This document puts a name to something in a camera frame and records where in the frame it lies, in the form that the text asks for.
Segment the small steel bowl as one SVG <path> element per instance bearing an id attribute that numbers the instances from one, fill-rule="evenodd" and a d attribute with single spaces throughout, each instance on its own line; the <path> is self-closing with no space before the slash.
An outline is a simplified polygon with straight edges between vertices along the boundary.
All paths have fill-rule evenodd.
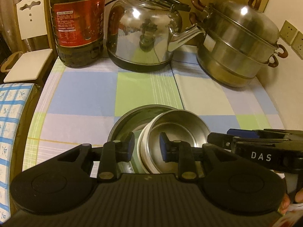
<path id="1" fill-rule="evenodd" d="M 145 172 L 152 174 L 176 173 L 177 163 L 164 162 L 160 150 L 160 133 L 170 141 L 182 140 L 200 148 L 207 143 L 208 126 L 196 114 L 186 110 L 170 110 L 153 118 L 138 139 L 138 156 Z"/>

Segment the large steel plate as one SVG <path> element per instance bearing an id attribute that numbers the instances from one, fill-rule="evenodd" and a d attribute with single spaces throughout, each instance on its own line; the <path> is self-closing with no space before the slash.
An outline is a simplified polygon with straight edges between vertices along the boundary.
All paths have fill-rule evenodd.
<path id="1" fill-rule="evenodd" d="M 124 140 L 129 132 L 144 130 L 146 126 L 158 115 L 174 110 L 174 107 L 166 105 L 144 105 L 134 108 L 124 114 L 113 126 L 108 136 L 108 141 Z M 140 135 L 138 147 L 142 163 L 149 173 L 174 173 L 177 174 L 178 165 L 175 162 L 164 162 L 161 155 L 159 136 L 161 132 L 169 131 L 166 127 L 153 128 L 148 142 L 142 142 Z M 129 162 L 118 163 L 122 173 L 131 173 Z"/>

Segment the checked pastel tablecloth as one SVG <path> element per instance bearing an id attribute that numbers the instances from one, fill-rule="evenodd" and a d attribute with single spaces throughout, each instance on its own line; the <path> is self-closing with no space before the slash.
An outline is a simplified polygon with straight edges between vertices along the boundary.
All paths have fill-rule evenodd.
<path id="1" fill-rule="evenodd" d="M 152 104 L 189 110 L 213 132 L 283 128 L 258 80 L 242 89 L 220 85 L 200 68 L 192 46 L 154 73 L 123 70 L 108 57 L 77 69 L 57 60 L 33 115 L 23 169 L 82 143 L 101 146 L 126 112 Z"/>

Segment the stacked steel steamer pot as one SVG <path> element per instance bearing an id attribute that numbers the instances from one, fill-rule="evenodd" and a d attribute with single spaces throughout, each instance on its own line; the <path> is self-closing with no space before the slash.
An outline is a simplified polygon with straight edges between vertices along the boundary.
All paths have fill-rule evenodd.
<path id="1" fill-rule="evenodd" d="M 262 0 L 215 0 L 203 5 L 191 0 L 206 17 L 190 13 L 192 24 L 204 32 L 197 36 L 197 60 L 217 82 L 235 88 L 248 85 L 263 67 L 275 68 L 288 51 L 278 44 L 279 29 L 259 10 Z"/>

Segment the blue white patterned cloth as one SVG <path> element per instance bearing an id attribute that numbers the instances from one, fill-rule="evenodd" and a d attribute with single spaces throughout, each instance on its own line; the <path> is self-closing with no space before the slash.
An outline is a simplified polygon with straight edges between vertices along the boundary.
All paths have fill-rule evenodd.
<path id="1" fill-rule="evenodd" d="M 1 223 L 10 217 L 9 176 L 12 151 L 22 113 L 35 84 L 1 84 Z"/>

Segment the stainless steel kettle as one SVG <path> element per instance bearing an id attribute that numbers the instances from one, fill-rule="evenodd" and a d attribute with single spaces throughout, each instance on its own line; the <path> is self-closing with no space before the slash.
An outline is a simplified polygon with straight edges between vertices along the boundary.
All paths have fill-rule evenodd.
<path id="1" fill-rule="evenodd" d="M 133 72 L 163 69 L 174 51 L 205 30 L 195 23 L 182 30 L 180 11 L 190 6 L 178 0 L 113 0 L 106 48 L 120 68 Z"/>

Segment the large cooking oil bottle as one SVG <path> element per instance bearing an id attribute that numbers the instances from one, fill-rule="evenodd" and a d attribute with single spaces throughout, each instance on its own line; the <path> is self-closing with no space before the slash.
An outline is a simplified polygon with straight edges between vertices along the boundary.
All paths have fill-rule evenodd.
<path id="1" fill-rule="evenodd" d="M 82 68 L 103 51 L 105 0 L 50 0 L 53 33 L 63 64 Z"/>

